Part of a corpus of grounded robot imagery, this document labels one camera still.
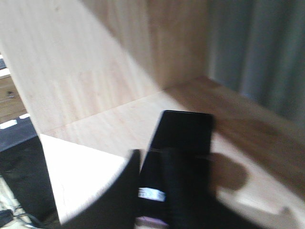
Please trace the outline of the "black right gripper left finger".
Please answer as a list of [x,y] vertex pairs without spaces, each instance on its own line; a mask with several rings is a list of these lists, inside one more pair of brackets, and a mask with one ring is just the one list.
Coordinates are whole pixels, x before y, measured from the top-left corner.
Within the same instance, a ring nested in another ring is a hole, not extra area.
[[141,152],[131,157],[113,184],[81,213],[63,223],[61,229],[133,229],[139,189]]

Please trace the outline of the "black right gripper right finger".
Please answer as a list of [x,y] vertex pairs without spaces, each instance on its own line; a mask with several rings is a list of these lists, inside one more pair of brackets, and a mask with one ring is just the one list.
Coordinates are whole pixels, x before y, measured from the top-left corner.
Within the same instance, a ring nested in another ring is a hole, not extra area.
[[220,153],[164,153],[164,182],[171,229],[295,229],[289,208],[272,214],[237,203],[233,192],[248,180],[246,168]]

